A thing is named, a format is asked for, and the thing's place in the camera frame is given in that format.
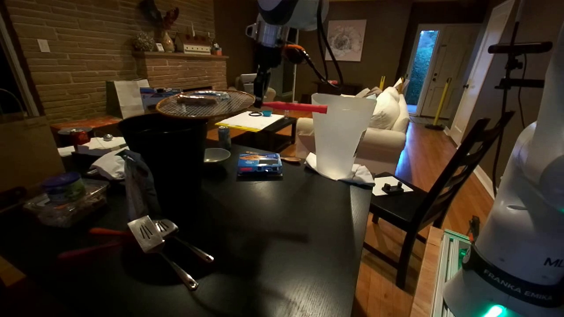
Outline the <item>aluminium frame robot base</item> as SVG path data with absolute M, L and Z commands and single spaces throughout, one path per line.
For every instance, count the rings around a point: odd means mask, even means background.
M 454 317 L 445 303 L 446 283 L 462 269 L 462 262 L 471 248 L 471 239 L 452 229 L 445 231 L 439 250 L 432 317 Z

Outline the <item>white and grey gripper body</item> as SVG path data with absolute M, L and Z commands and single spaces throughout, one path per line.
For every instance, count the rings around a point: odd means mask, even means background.
M 254 23 L 246 26 L 246 35 L 256 42 L 256 65 L 260 70 L 274 69 L 281 63 L 283 46 L 291 30 L 307 30 L 313 16 L 298 12 L 261 10 Z

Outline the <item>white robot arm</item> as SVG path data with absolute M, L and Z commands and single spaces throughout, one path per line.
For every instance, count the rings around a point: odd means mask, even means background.
M 492 211 L 443 299 L 455 317 L 564 317 L 564 28 L 536 121 L 515 141 Z

